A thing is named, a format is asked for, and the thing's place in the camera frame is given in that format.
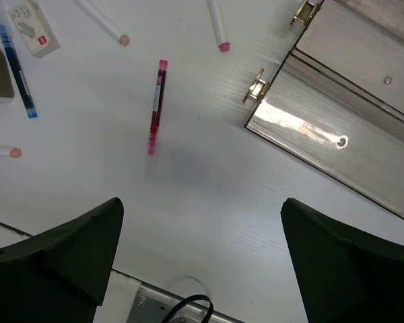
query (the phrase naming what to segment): red logo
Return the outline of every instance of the red logo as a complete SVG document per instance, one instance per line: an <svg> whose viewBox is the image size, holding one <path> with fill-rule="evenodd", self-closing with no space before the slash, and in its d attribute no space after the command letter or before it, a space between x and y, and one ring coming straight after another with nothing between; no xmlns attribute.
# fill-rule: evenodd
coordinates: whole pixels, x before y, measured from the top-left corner
<svg viewBox="0 0 404 323"><path fill-rule="evenodd" d="M39 40L39 43L40 43L41 45L45 45L45 44L46 44L46 38L45 38L45 36L39 37L38 40Z"/></svg>

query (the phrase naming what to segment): white marker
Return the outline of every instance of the white marker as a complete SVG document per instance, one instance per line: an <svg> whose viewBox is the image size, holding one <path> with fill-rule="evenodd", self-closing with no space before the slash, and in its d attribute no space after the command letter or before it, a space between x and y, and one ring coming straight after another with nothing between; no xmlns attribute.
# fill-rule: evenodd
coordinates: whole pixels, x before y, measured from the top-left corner
<svg viewBox="0 0 404 323"><path fill-rule="evenodd" d="M211 15L211 21L213 22L215 39L217 40L218 48L220 52L227 52L230 50L230 42L226 25L224 24L224 17L222 11L222 5L219 0L207 0L209 14Z"/></svg>
<svg viewBox="0 0 404 323"><path fill-rule="evenodd" d="M0 157L19 158L21 156L20 148L0 146Z"/></svg>
<svg viewBox="0 0 404 323"><path fill-rule="evenodd" d="M122 32L112 21L109 20L97 7L88 0L73 0L86 14L88 14L100 27L103 28L120 45L127 46L130 37Z"/></svg>

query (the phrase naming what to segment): red pen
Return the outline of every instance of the red pen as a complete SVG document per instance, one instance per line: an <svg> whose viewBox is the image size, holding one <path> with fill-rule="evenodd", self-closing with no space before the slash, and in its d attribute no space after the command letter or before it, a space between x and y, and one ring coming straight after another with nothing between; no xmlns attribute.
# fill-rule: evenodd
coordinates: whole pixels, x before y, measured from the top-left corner
<svg viewBox="0 0 404 323"><path fill-rule="evenodd" d="M168 61L160 60L159 72L157 74L156 94L154 96L153 115L151 118L151 127L149 128L148 155L154 155L156 152L156 141L159 133L160 115L162 113L164 84L166 81L166 72L168 70Z"/></svg>

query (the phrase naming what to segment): pink marker tip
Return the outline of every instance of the pink marker tip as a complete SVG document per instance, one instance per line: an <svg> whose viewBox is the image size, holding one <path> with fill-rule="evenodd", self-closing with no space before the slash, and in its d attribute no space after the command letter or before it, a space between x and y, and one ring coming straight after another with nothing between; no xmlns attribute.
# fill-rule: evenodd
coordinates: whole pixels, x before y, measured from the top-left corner
<svg viewBox="0 0 404 323"><path fill-rule="evenodd" d="M159 62L160 69L167 70L168 69L168 61L161 59Z"/></svg>
<svg viewBox="0 0 404 323"><path fill-rule="evenodd" d="M220 48L220 52L227 52L228 50L230 50L230 43L224 42L223 44L220 44L218 48Z"/></svg>

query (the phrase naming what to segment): metal bracket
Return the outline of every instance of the metal bracket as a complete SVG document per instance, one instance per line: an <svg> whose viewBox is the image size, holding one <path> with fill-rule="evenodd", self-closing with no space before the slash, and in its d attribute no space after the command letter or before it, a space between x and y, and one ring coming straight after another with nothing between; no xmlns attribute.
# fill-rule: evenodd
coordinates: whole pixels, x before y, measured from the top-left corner
<svg viewBox="0 0 404 323"><path fill-rule="evenodd" d="M316 15L320 7L320 3L314 4L309 2L308 0L304 0L304 2L297 10L296 15L290 22L290 26L293 26L297 20L302 22L304 26L307 26L310 23L311 19Z"/></svg>
<svg viewBox="0 0 404 323"><path fill-rule="evenodd" d="M146 284L142 284L133 302L127 323L160 323L182 298ZM190 304L179 311L171 323L200 323L207 308ZM214 312L210 323L242 323Z"/></svg>
<svg viewBox="0 0 404 323"><path fill-rule="evenodd" d="M259 73L256 76L255 81L253 84L250 86L250 89L248 90L247 94L245 95L244 99L242 100L242 103L245 103L248 98L255 99L256 101L259 101L263 96L265 96L266 90L268 88L267 82L261 80L262 74L265 70L261 69Z"/></svg>

